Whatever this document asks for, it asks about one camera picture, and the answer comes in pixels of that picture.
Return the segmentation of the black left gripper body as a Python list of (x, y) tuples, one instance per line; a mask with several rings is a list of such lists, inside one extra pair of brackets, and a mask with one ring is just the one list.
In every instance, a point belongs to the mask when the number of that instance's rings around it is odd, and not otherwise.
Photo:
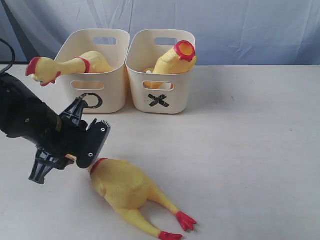
[(58, 116), (58, 126), (59, 130), (48, 128), (45, 131), (44, 142), (37, 147), (37, 150), (44, 150), (54, 157), (62, 158), (62, 167), (58, 170), (63, 170), (74, 163), (67, 155), (77, 154), (77, 146), (84, 138), (87, 129), (67, 123), (60, 116)]

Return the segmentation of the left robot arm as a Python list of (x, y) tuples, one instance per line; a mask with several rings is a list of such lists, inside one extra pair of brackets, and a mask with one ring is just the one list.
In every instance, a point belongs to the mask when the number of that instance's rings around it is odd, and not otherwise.
[(81, 119), (69, 119), (66, 111), (55, 113), (14, 76), (0, 75), (0, 130), (37, 148), (29, 180), (42, 185), (52, 169), (64, 170), (73, 164), (66, 156), (78, 155), (87, 126)]

